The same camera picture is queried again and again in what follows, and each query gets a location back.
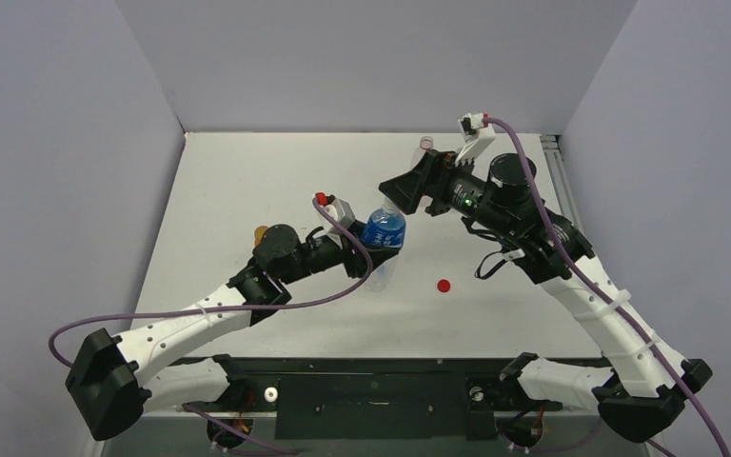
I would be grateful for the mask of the blue label water bottle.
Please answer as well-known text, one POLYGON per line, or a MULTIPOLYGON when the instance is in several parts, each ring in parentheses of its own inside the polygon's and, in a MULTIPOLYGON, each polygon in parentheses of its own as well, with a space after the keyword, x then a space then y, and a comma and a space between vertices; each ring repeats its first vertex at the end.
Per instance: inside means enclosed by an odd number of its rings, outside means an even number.
MULTIPOLYGON (((399 208, 387 197, 382 206, 369 216, 361 242, 377 248, 398 248, 404 245, 406 220, 399 208)), ((372 292, 383 291, 388 286, 396 268, 395 260, 386 260, 375 267, 365 282, 365 288, 372 292)))

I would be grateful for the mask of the orange juice bottle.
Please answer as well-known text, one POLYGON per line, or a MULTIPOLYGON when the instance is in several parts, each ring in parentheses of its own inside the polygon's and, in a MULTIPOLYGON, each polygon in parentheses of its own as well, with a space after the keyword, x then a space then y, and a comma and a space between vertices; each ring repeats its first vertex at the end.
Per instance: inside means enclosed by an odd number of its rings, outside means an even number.
POLYGON ((259 226, 254 230, 254 247, 258 247, 262 243, 268 229, 269 226, 259 226))

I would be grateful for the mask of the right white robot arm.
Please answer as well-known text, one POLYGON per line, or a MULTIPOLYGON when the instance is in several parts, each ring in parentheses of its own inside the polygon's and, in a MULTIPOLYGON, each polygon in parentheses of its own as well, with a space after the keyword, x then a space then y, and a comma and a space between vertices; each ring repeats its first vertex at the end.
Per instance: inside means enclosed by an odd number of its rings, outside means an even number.
POLYGON ((535 175, 534 163, 515 153, 495 157, 480 178, 453 153, 431 151, 379 189, 404 214, 428 198, 429 215, 455 210, 466 226, 486 229, 504 259, 563 305, 607 361, 605 368, 581 367, 524 353, 502 371, 499 393, 507 404, 594 410, 621 437, 643 443, 673 424, 711 368, 681 355, 644 322, 583 234, 545 206, 535 175))

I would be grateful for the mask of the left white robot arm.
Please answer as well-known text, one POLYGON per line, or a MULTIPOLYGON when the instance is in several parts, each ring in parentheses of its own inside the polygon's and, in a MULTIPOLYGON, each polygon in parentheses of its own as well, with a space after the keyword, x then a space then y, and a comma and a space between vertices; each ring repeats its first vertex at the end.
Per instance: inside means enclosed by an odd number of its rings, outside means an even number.
POLYGON ((183 403, 234 409, 245 400, 246 383, 230 357, 191 358, 190 352, 285 308, 290 283, 338 266, 363 279, 398 252, 320 228, 301 240, 288 225, 272 226, 247 265, 198 302, 159 313, 142 328, 89 334, 69 370, 67 391, 97 441, 118 436, 145 413, 183 403))

